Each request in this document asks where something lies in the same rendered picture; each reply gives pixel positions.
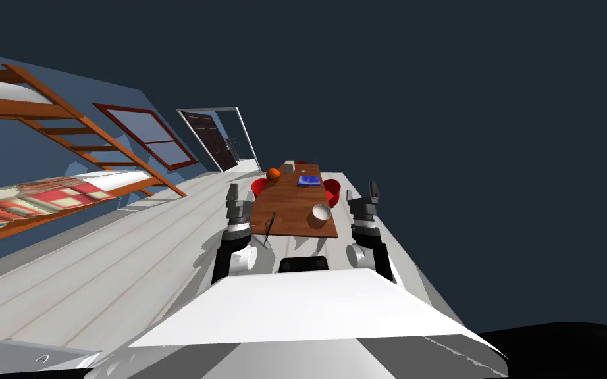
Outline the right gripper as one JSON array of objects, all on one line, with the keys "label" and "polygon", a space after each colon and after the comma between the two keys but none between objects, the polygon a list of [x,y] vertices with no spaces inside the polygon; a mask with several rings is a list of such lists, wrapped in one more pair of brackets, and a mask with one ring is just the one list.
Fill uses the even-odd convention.
[{"label": "right gripper", "polygon": [[373,217],[377,215],[377,203],[380,199],[380,191],[376,181],[370,181],[369,197],[370,201],[361,200],[361,197],[355,196],[353,191],[346,192],[346,200],[354,220],[375,220]]}]

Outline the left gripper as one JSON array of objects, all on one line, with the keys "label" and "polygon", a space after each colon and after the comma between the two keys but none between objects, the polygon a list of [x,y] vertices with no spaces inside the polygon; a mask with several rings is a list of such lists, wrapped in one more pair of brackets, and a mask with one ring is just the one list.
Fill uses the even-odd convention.
[{"label": "left gripper", "polygon": [[249,219],[252,214],[255,195],[254,192],[248,191],[245,201],[239,201],[239,185],[231,183],[226,196],[226,218],[236,220],[239,218]]}]

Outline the brown wooden table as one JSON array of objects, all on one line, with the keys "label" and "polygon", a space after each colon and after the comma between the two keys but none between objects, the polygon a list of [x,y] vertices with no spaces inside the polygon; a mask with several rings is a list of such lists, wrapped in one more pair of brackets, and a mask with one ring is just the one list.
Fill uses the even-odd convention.
[{"label": "brown wooden table", "polygon": [[327,221],[315,220],[311,210],[316,204],[329,205],[323,186],[299,187],[300,176],[320,176],[319,165],[296,165],[295,172],[285,173],[277,182],[269,182],[255,198],[250,217],[252,233],[266,234],[266,222],[276,212],[270,236],[294,236],[308,238],[337,238],[333,218]]}]

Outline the dark brown door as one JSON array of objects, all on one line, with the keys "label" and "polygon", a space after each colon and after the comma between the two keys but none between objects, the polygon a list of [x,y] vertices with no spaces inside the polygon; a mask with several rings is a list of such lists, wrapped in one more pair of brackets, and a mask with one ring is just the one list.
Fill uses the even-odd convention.
[{"label": "dark brown door", "polygon": [[237,165],[234,155],[230,152],[223,135],[220,133],[211,115],[185,111],[181,113],[222,171],[227,171]]}]

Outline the red-framed window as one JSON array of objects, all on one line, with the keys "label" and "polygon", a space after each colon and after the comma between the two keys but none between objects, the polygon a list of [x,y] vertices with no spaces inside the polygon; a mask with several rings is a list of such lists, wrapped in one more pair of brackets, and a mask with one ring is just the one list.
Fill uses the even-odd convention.
[{"label": "red-framed window", "polygon": [[167,170],[198,163],[153,110],[101,103],[94,105]]}]

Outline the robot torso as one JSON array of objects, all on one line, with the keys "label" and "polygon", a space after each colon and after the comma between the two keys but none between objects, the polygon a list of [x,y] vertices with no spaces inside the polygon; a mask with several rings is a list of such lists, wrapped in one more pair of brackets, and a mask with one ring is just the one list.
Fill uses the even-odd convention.
[{"label": "robot torso", "polygon": [[83,379],[497,379],[505,356],[467,329],[407,257],[203,277]]}]

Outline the wooden bunk bed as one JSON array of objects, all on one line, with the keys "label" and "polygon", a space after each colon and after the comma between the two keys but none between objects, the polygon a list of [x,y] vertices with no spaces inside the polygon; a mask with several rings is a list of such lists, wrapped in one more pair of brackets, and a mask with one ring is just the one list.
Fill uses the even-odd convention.
[{"label": "wooden bunk bed", "polygon": [[95,172],[0,187],[0,240],[152,186],[178,186],[21,66],[0,69],[0,120],[16,120],[96,166]]}]

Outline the grey cabinet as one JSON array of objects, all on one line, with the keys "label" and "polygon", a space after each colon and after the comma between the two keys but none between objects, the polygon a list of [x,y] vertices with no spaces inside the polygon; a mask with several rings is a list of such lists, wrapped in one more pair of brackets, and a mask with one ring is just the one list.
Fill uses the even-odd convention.
[{"label": "grey cabinet", "polygon": [[100,354],[100,351],[1,340],[0,374],[87,368]]}]

